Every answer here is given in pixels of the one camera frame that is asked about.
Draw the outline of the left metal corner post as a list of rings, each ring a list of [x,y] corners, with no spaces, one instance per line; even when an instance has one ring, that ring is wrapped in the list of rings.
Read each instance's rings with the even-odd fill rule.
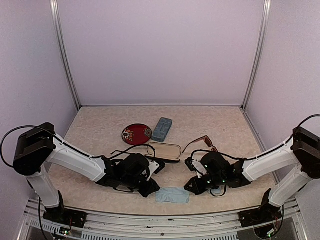
[[[82,108],[82,104],[80,101],[80,97],[72,76],[72,71],[67,55],[67,49],[64,41],[63,36],[63,29],[62,29],[62,23],[60,18],[60,12],[59,12],[59,4],[57,0],[50,0],[50,8],[51,8],[51,14],[53,18],[53,25],[55,29],[55,34],[58,42],[58,48],[61,56],[61,61],[63,65],[63,69],[65,72],[67,84],[71,93],[71,98],[73,100],[73,103],[75,105],[75,108],[77,111],[79,111]]]

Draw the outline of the light blue cleaning cloth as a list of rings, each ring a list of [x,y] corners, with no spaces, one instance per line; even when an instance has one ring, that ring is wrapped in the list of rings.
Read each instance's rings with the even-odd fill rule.
[[[183,187],[163,187],[155,193],[157,203],[187,204],[190,193]]]

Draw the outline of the blue-grey hard glasses case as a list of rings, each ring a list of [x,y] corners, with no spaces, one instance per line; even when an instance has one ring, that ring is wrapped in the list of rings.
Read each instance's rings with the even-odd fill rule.
[[[169,118],[161,117],[158,121],[151,139],[156,142],[163,143],[172,127],[173,121]]]

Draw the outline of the red floral plate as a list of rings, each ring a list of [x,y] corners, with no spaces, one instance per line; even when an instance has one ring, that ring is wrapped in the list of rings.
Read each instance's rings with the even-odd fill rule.
[[[152,137],[152,130],[145,124],[135,123],[127,126],[121,133],[122,140],[131,145],[136,146],[147,143]]]

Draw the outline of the black glasses case beige lining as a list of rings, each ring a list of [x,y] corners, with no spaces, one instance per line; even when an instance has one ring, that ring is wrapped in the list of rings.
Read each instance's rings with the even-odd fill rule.
[[[182,148],[176,144],[151,142],[147,147],[147,154],[144,156],[149,159],[156,159],[168,164],[180,162]]]

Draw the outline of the folded blue cloth pouch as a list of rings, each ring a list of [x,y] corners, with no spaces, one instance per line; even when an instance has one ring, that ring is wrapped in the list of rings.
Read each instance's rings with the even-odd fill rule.
[[[220,196],[223,193],[223,187],[219,186],[217,189],[212,188],[210,192],[215,196]]]

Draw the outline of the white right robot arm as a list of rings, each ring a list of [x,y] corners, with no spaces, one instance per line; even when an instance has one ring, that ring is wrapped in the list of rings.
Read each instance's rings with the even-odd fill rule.
[[[204,153],[201,160],[192,156],[185,160],[189,170],[197,175],[184,189],[195,195],[220,186],[242,188],[264,175],[293,166],[279,184],[265,193],[266,202],[255,212],[260,222],[268,221],[287,199],[320,177],[320,138],[303,127],[294,128],[292,135],[276,147],[252,158],[235,158],[233,164],[227,161],[229,156],[225,153]]]

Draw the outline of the metal corner post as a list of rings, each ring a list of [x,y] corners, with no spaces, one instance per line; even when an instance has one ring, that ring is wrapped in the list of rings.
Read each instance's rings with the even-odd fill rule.
[[[62,29],[62,23],[60,18],[60,12],[59,12],[59,4],[57,0],[50,0],[50,8],[51,8],[51,14],[53,18],[53,25],[55,29],[55,34],[58,42],[58,48],[61,56],[61,61],[63,65],[63,69],[65,72],[67,84],[71,93],[71,98],[73,100],[73,103],[75,105],[75,108],[77,111],[79,111],[82,108],[82,104],[80,101],[80,97],[72,76],[72,71],[67,55],[67,49],[64,41],[63,36],[63,29]]]
[[[268,23],[269,23],[269,18],[270,18],[270,11],[271,11],[271,5],[272,1],[271,0],[264,0],[263,1],[263,11],[262,11],[262,18],[261,18],[261,23],[260,23],[260,29],[259,29],[259,34],[258,34],[258,41],[257,41],[257,46],[255,50],[255,55],[253,58],[253,65],[250,71],[249,75],[249,82],[245,91],[245,95],[242,101],[241,109],[245,112],[249,106],[249,101],[253,93],[254,85],[256,82],[258,70],[259,70],[259,65],[260,61],[262,58],[263,54],[263,49],[264,49],[264,43],[265,43],[265,38],[266,38],[266,33],[267,33],[267,28],[268,28]]]

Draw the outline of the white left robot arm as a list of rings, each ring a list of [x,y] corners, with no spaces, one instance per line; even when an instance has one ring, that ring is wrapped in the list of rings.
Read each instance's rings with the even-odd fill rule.
[[[138,191],[144,198],[160,190],[152,175],[160,171],[161,165],[140,153],[130,153],[125,159],[90,155],[56,134],[49,122],[28,129],[18,138],[13,169],[25,176],[50,214],[61,223],[70,218],[70,211],[63,206],[63,197],[51,182],[45,163],[71,170],[103,187]]]

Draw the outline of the brown tinted sunglasses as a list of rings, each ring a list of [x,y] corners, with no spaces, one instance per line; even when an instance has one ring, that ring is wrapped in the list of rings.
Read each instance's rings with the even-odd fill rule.
[[[183,149],[182,153],[184,153],[191,144],[195,144],[200,141],[203,141],[206,144],[206,146],[211,149],[212,152],[218,152],[217,148],[213,145],[213,142],[211,141],[211,139],[207,135],[204,135],[188,143],[186,147]]]

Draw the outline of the black frame sunglasses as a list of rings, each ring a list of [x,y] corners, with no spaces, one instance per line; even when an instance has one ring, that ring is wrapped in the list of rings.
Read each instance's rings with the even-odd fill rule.
[[[123,154],[130,154],[130,152],[128,153],[127,151],[115,150],[111,153],[111,157],[109,158],[109,160],[111,161],[115,158],[118,158],[119,156],[121,156]]]

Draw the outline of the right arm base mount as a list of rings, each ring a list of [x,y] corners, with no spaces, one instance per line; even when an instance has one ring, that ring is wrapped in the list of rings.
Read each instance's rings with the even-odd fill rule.
[[[281,208],[270,204],[269,195],[271,190],[272,189],[269,188],[264,193],[261,205],[258,208],[244,210],[238,213],[242,228],[268,223],[282,218]]]

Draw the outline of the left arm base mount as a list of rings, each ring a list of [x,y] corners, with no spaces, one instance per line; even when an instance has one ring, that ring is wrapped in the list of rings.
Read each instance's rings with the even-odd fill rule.
[[[66,208],[61,192],[58,190],[59,205],[54,208],[45,207],[43,218],[45,220],[63,224],[70,228],[76,227],[83,229],[87,219],[87,213],[80,210]]]

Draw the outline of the right metal corner post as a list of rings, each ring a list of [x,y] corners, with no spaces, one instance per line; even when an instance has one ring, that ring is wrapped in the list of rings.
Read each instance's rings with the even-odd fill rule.
[[[262,11],[262,18],[261,18],[261,23],[260,23],[260,29],[259,29],[259,34],[258,34],[258,41],[257,41],[257,46],[255,50],[255,55],[253,58],[253,65],[250,71],[249,75],[249,82],[245,91],[245,95],[242,101],[241,109],[245,112],[249,106],[249,101],[253,93],[254,85],[256,82],[258,70],[259,70],[259,65],[260,61],[262,58],[263,54],[263,49],[264,49],[264,43],[265,43],[265,38],[266,38],[266,33],[267,33],[267,28],[268,28],[268,23],[269,23],[269,18],[270,18],[270,11],[271,11],[271,5],[272,1],[271,0],[264,0],[263,1],[263,11]]]

